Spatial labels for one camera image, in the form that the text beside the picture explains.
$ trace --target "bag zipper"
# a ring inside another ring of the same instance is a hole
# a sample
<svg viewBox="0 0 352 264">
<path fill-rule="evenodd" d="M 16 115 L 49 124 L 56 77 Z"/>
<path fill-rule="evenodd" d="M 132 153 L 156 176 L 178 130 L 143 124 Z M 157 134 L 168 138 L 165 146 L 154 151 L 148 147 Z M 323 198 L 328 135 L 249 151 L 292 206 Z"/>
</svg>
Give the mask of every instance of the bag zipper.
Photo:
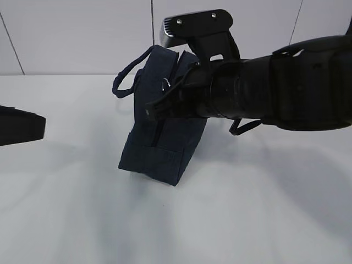
<svg viewBox="0 0 352 264">
<path fill-rule="evenodd" d="M 175 74 L 176 74 L 176 71 L 177 71 L 177 69 L 178 69 L 178 65 L 179 65 L 179 63 L 180 63 L 181 60 L 182 60 L 182 57 L 183 57 L 183 56 L 181 56 L 179 60 L 176 59 L 176 60 L 174 61 L 174 64 L 173 64 L 173 67 L 172 67 L 170 76 L 169 76 L 169 78 L 168 78 L 169 80 L 172 80 L 172 79 L 174 78 L 174 76 L 175 76 Z M 166 121 L 165 119 L 164 119 L 164 120 L 161 120 L 161 121 L 159 121 L 158 124 L 156 125 L 155 135 L 154 135 L 154 138 L 153 138 L 153 141 L 152 141 L 152 144 L 151 144 L 152 147 L 155 147 L 155 146 L 157 145 L 157 143 L 158 143 L 158 141 L 159 141 L 159 138 L 160 138 L 160 136 L 161 136 L 161 133 L 162 133 L 162 131 L 163 131 L 163 128 L 164 128 L 164 125 L 165 125 L 165 121 Z"/>
</svg>

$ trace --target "white tabletop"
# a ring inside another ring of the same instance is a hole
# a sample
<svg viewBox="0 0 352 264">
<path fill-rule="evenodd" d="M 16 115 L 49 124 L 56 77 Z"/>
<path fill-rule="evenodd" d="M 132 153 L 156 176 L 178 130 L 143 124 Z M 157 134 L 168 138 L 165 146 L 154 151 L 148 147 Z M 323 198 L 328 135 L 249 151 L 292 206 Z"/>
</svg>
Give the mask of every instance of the white tabletop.
<svg viewBox="0 0 352 264">
<path fill-rule="evenodd" d="M 0 77 L 0 105 L 47 118 L 44 140 L 0 147 L 1 264 L 352 262 L 351 128 L 211 119 L 172 187 L 117 169 L 133 98 L 113 78 Z"/>
</svg>

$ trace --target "bag handle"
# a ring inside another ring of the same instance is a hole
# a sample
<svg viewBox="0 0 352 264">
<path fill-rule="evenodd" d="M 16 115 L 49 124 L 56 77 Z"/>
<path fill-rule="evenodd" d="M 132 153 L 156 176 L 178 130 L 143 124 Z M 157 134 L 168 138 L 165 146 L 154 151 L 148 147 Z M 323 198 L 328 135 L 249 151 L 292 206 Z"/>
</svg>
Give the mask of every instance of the bag handle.
<svg viewBox="0 0 352 264">
<path fill-rule="evenodd" d="M 135 59 L 133 62 L 131 62 L 126 68 L 124 68 L 122 71 L 118 73 L 114 80 L 114 84 L 112 86 L 111 91 L 113 92 L 114 95 L 117 96 L 117 98 L 124 98 L 130 94 L 133 94 L 134 92 L 134 85 L 130 89 L 126 90 L 118 90 L 118 87 L 122 83 L 123 79 L 131 72 L 131 70 L 138 64 L 140 64 L 142 61 L 145 60 L 146 57 L 152 52 L 152 50 L 155 48 L 155 45 L 151 46 L 146 52 L 144 52 L 139 58 Z M 135 81 L 137 80 L 137 77 L 139 77 L 141 74 L 141 71 L 137 72 Z"/>
</svg>

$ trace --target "navy blue bag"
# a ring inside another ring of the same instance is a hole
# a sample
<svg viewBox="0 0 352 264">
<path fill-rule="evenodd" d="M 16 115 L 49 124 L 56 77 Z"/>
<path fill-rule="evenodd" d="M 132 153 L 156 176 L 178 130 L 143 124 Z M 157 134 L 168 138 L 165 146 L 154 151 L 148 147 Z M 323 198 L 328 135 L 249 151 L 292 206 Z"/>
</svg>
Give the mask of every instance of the navy blue bag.
<svg viewBox="0 0 352 264">
<path fill-rule="evenodd" d="M 138 70 L 130 89 L 118 90 L 125 76 L 149 58 Z M 188 71 L 188 65 L 198 58 L 184 52 L 179 54 L 161 46 L 150 47 L 115 78 L 112 92 L 123 98 L 134 94 L 135 124 L 130 132 L 118 168 L 144 173 L 164 183 L 176 186 L 180 181 L 202 137 L 207 119 L 169 118 L 160 122 L 148 120 L 145 104 L 162 97 L 177 77 Z"/>
</svg>

